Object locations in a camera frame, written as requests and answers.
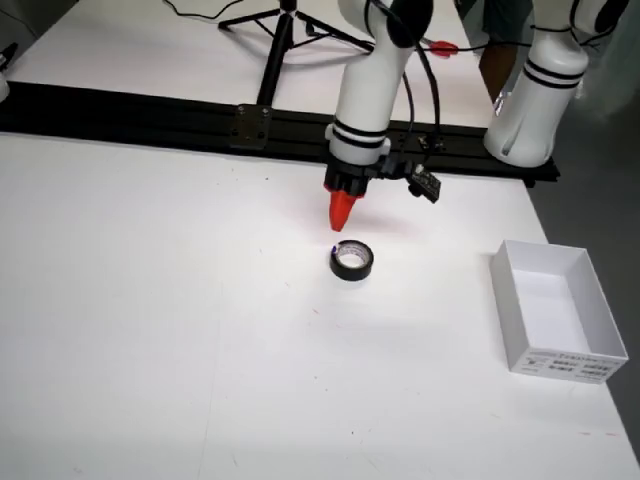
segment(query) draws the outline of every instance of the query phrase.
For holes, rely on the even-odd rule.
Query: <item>black stripe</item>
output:
[[[575,88],[577,87],[580,82],[575,82],[575,83],[551,83],[551,82],[547,82],[546,80],[542,80],[538,77],[536,77],[535,75],[533,75],[531,72],[529,72],[529,70],[527,70],[526,68],[523,68],[522,71],[524,72],[524,75],[531,81],[536,82],[537,84],[540,84],[544,87],[547,88],[555,88],[558,90],[569,90],[571,88]]]
[[[548,77],[557,78],[558,80],[579,80],[584,75],[584,72],[575,73],[575,74],[552,72],[551,70],[547,70],[546,68],[543,68],[540,65],[533,63],[533,61],[530,58],[527,58],[527,65],[529,65],[532,69],[534,69],[538,73],[542,73]]]
[[[580,0],[573,0],[573,4],[571,5],[571,13],[569,14],[569,21],[573,28],[576,27],[576,11],[578,10],[578,5],[580,5]]]
[[[531,25],[531,28],[534,30],[540,30],[541,32],[554,32],[554,33],[563,33],[571,31],[571,27],[565,28],[546,28],[546,27],[538,27],[537,25]]]
[[[348,143],[349,145],[353,145],[354,147],[360,147],[360,148],[370,148],[370,149],[379,148],[384,143],[384,138],[379,142],[371,142],[371,143],[359,142],[358,140],[353,140],[352,138],[345,137],[340,132],[338,132],[335,128],[333,129],[333,135],[338,140],[342,140],[344,143]]]
[[[344,130],[347,133],[352,135],[358,135],[360,137],[384,137],[387,134],[386,130],[382,130],[381,132],[368,132],[366,130],[360,130],[358,128],[350,127],[349,125],[345,125],[337,118],[334,120],[333,124],[338,127],[340,130]]]

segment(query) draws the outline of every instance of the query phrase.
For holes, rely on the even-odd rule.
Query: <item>table surface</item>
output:
[[[253,99],[262,53],[129,3],[83,0],[13,79]],[[319,3],[301,8],[338,24]],[[448,0],[433,30],[466,43]],[[350,56],[295,52],[275,106],[331,113]],[[476,60],[433,63],[445,121],[485,124]],[[436,205],[375,182],[337,234],[319,165],[16,135],[0,152],[3,479],[640,477],[606,386],[507,370],[488,261],[546,242],[520,182],[442,175]],[[364,282],[328,268],[345,238],[376,255]]]

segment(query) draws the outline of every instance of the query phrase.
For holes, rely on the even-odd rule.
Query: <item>white cylinder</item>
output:
[[[518,167],[545,163],[588,62],[569,32],[536,32],[515,88],[487,130],[487,150]]]
[[[388,154],[386,131],[402,73],[413,52],[393,44],[384,17],[372,28],[375,49],[345,68],[332,126],[336,135],[329,135],[331,153],[353,165],[371,165]]]

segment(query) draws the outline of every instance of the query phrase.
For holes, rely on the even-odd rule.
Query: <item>tripod stand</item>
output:
[[[276,16],[279,17],[278,26],[276,27],[275,33],[273,33],[265,27],[260,20]],[[297,17],[306,23],[307,35],[312,38],[297,44],[293,42],[294,17]],[[273,38],[271,50],[269,51],[269,58],[267,59],[267,65],[265,66],[264,75],[262,77],[262,83],[260,84],[260,92],[258,93],[258,99],[256,101],[257,105],[270,107],[273,103],[273,97],[276,93],[276,87],[278,86],[278,78],[280,77],[280,70],[282,69],[282,63],[284,62],[284,56],[287,51],[322,40],[326,37],[336,37],[340,40],[344,40],[345,42],[358,45],[365,50],[369,50],[371,48],[367,43],[358,40],[349,34],[341,32],[320,20],[316,20],[309,15],[299,12],[297,0],[280,0],[280,8],[235,18],[233,20],[226,20],[224,22],[220,22],[218,24],[218,28],[229,31],[229,27],[232,25],[240,25],[246,22],[256,22],[260,28]],[[315,33],[314,28],[324,30],[326,33],[317,34]]]

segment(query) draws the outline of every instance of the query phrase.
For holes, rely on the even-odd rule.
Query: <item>person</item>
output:
[[[476,0],[457,0],[458,12],[464,18]],[[484,0],[482,31],[489,35],[489,45],[480,59],[480,73],[491,100],[495,102],[518,55],[517,45],[500,45],[500,42],[520,42],[522,28],[531,13],[531,0]]]

